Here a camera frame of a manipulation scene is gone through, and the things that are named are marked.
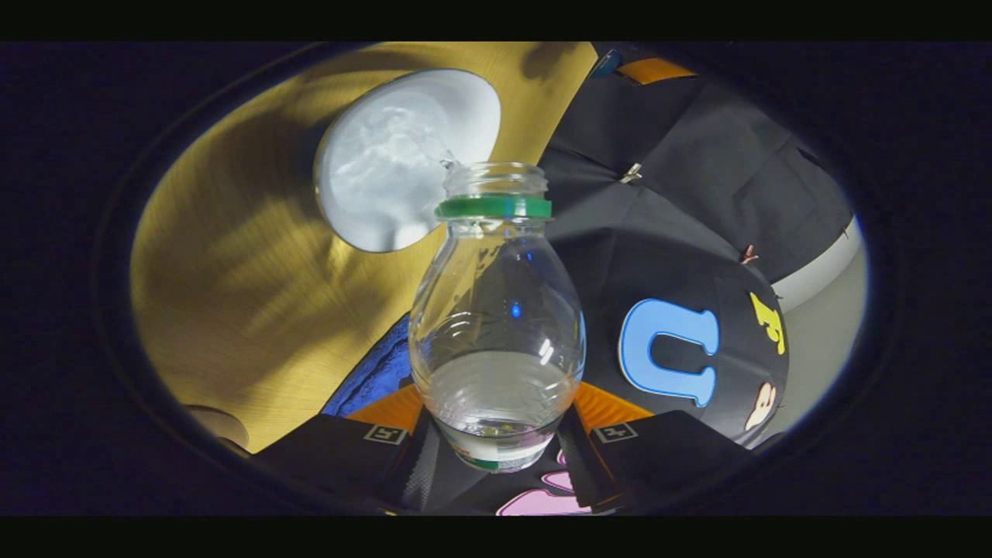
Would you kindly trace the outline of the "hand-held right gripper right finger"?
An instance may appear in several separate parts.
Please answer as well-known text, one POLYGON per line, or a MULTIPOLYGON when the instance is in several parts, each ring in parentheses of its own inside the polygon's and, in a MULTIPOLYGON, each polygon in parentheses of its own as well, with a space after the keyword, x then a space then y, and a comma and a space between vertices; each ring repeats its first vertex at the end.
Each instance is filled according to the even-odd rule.
POLYGON ((587 382, 557 434, 578 502, 593 512, 682 508, 751 458, 691 414, 653 414, 587 382))

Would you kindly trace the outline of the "white teacup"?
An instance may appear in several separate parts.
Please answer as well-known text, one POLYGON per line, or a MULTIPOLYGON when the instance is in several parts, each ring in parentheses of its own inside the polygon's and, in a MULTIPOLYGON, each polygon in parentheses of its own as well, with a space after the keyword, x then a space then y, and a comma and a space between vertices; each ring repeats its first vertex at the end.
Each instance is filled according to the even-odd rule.
POLYGON ((495 86, 459 68, 415 71, 361 95, 329 125, 313 162, 333 232, 374 253, 427 237, 449 169, 490 158, 501 116, 495 86))

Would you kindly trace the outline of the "blue folded towel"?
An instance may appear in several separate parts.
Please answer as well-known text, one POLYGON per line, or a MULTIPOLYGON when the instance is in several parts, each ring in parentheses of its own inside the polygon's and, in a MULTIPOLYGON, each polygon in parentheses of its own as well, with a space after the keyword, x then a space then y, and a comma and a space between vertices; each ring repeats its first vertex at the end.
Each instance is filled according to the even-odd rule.
POLYGON ((320 413, 344 418, 412 383, 410 315, 387 330, 343 379, 320 413))

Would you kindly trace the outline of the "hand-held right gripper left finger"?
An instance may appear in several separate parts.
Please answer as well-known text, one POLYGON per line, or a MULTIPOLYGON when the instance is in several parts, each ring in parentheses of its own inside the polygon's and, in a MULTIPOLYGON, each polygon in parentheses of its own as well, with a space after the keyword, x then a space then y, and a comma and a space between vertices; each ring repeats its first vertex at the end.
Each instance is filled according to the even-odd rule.
POLYGON ((337 504, 368 511, 422 508, 437 440, 414 385, 345 417, 319 414, 252 456, 337 504))

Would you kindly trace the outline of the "round brown coaster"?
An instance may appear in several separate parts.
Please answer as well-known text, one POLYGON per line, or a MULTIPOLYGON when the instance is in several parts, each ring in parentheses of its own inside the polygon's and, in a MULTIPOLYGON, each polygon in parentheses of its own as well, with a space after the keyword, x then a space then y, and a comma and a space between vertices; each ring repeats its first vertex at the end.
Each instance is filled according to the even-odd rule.
POLYGON ((244 426, 233 415, 216 408, 202 405, 185 405, 185 410, 198 421, 206 431, 209 431, 215 438, 228 448, 233 449, 242 455, 249 455, 246 447, 249 442, 249 433, 244 426))

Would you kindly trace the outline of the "clear plastic water bottle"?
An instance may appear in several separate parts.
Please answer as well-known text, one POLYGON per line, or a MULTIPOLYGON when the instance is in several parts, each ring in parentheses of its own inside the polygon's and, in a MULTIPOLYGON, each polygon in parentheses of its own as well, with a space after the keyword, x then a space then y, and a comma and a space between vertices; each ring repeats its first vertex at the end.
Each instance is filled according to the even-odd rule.
POLYGON ((548 180, 516 162, 449 163, 442 247, 408 315, 412 381, 462 462, 489 474, 541 458, 580 388, 584 311, 546 237, 548 180))

